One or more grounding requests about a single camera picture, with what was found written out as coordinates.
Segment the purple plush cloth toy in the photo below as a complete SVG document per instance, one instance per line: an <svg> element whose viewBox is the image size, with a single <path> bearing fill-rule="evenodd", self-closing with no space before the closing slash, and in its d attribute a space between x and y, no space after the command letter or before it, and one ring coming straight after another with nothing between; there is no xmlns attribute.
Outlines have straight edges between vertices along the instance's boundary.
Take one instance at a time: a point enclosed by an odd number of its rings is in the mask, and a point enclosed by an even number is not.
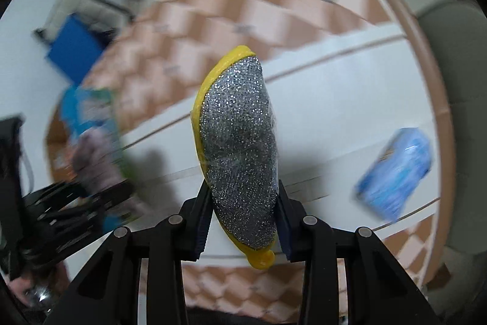
<svg viewBox="0 0 487 325"><path fill-rule="evenodd" d="M101 127L92 127L79 136L72 167L91 196L124 181L113 154L110 139Z"/></svg>

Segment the yellow silver scouring sponge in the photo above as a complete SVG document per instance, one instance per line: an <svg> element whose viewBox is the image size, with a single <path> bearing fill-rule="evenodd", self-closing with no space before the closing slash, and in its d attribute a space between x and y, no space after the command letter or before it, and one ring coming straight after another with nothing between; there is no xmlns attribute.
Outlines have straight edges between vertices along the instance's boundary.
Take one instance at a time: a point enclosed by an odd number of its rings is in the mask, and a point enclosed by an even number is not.
<svg viewBox="0 0 487 325"><path fill-rule="evenodd" d="M239 45L206 75L191 110L196 154L220 227L251 267L275 261L274 114L257 55Z"/></svg>

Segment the grey plastic chair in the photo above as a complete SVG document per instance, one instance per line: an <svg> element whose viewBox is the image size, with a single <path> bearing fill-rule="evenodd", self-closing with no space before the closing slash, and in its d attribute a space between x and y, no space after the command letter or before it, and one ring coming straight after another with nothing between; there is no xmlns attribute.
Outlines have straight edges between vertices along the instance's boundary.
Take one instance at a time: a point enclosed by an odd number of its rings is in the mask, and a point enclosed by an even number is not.
<svg viewBox="0 0 487 325"><path fill-rule="evenodd" d="M486 16L471 2L442 1L419 15L451 109L457 188L447 245L486 251Z"/></svg>

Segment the white tufted bench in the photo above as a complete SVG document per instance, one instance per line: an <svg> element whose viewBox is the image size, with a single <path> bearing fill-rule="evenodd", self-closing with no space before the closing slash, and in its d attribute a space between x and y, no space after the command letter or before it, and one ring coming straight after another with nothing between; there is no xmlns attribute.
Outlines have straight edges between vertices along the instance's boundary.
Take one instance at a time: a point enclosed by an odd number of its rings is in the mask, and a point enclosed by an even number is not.
<svg viewBox="0 0 487 325"><path fill-rule="evenodd" d="M134 19L129 9L108 0L55 0L46 22L33 35L51 44L70 16L78 18L91 32L110 39Z"/></svg>

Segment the blue white tissue pack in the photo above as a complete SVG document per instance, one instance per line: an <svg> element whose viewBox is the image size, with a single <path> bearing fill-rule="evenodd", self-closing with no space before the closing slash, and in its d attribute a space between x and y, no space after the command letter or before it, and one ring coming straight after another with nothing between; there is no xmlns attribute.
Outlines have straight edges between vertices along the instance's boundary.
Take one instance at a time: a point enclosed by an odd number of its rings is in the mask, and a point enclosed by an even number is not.
<svg viewBox="0 0 487 325"><path fill-rule="evenodd" d="M357 182L356 197L373 214L395 223L432 163L431 144L424 132L399 129Z"/></svg>

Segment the green snack packet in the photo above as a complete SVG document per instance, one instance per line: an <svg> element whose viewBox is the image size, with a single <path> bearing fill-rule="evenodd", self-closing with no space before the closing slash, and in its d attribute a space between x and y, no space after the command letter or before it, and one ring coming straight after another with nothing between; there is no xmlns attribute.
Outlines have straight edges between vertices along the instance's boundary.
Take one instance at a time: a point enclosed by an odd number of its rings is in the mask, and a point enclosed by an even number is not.
<svg viewBox="0 0 487 325"><path fill-rule="evenodd" d="M82 134L95 129L102 134L108 145L110 160L118 167L122 176L132 176L122 151L115 98L110 90L70 87L61 98L59 110L59 118L67 131L69 148L74 148Z"/></svg>

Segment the blue folded mat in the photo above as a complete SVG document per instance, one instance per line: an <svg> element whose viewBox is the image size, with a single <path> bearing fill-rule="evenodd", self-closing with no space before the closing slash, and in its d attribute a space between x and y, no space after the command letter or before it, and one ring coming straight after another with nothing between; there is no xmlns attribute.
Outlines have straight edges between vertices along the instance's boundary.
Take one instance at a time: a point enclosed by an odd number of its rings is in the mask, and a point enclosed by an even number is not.
<svg viewBox="0 0 487 325"><path fill-rule="evenodd" d="M50 45L47 59L79 86L102 55L106 44L76 15L70 15Z"/></svg>

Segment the checkered tablecloth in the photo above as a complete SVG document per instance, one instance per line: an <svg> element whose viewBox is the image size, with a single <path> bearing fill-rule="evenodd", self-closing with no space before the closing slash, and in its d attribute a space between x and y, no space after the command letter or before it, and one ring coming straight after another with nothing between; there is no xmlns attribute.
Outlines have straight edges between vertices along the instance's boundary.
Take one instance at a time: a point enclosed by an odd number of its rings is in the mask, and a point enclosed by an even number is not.
<svg viewBox="0 0 487 325"><path fill-rule="evenodd" d="M93 65L82 87L116 98L118 123L138 130L178 111L194 125L220 69L255 53L277 118L282 180L302 182L324 164L403 130L424 132L436 160L420 190L434 193L437 233L408 238L402 253L433 245L437 263L453 202L455 149L437 61L402 0L159 0Z"/></svg>

